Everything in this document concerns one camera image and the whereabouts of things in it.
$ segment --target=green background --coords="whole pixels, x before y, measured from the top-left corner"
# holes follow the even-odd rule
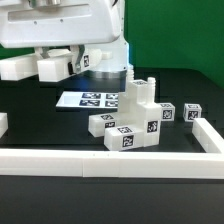
[[[126,0],[125,37],[135,67],[195,69],[224,88],[223,0]]]

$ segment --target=black tabletop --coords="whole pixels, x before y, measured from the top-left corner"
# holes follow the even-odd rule
[[[136,69],[136,79],[157,80],[156,102],[176,107],[163,122],[158,146],[132,151],[204,150],[182,117],[184,103],[197,103],[202,117],[224,136],[224,91],[200,72]],[[63,91],[124,91],[125,80],[80,75],[58,83],[38,77],[0,81],[0,111],[9,129],[1,148],[103,150],[103,138],[88,133],[88,116],[107,109],[56,108]],[[119,179],[0,176],[0,223],[224,223],[223,180]]]

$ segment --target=white tower block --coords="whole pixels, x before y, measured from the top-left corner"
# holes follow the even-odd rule
[[[144,131],[143,146],[159,144],[162,107],[154,102],[155,78],[148,78],[145,104],[137,104],[137,126]]]
[[[134,80],[134,71],[129,70],[126,77],[126,91],[119,93],[118,112],[130,113],[136,116],[136,103],[144,103],[146,96],[147,82]]]

